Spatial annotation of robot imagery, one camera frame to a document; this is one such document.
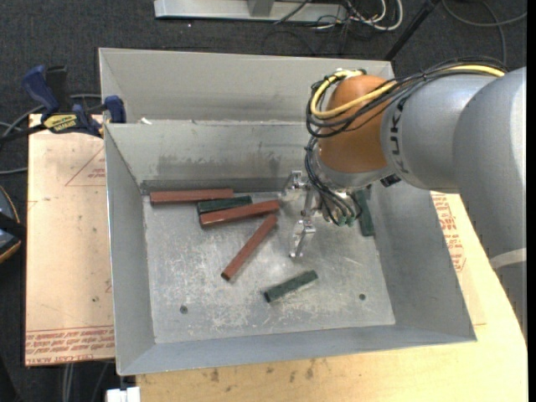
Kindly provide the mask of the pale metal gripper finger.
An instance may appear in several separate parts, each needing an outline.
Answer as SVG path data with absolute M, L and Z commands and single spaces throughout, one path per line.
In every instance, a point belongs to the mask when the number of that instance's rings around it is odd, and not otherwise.
M 315 233 L 316 227 L 310 219 L 298 220 L 292 232 L 289 256 L 292 259 L 303 257 L 306 246 Z
M 284 198 L 299 198 L 310 188 L 309 179 L 303 175 L 302 170 L 292 170 L 287 178 L 284 188 Z

